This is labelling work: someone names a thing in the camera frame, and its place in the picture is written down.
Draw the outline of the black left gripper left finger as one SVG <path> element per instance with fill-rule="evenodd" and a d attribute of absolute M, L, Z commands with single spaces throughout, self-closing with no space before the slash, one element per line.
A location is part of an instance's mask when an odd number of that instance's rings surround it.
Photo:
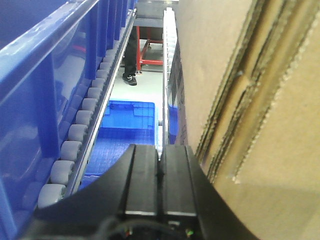
<path fill-rule="evenodd" d="M 157 152 L 131 145 L 87 187 L 34 216 L 35 240 L 111 240 L 160 229 Z"/>

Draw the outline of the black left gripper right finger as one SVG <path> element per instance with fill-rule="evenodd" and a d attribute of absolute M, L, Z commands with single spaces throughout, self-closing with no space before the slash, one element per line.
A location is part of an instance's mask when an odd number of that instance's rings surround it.
<path fill-rule="evenodd" d="M 162 153 L 163 221 L 184 240 L 256 240 L 203 173 L 189 146 Z"/>

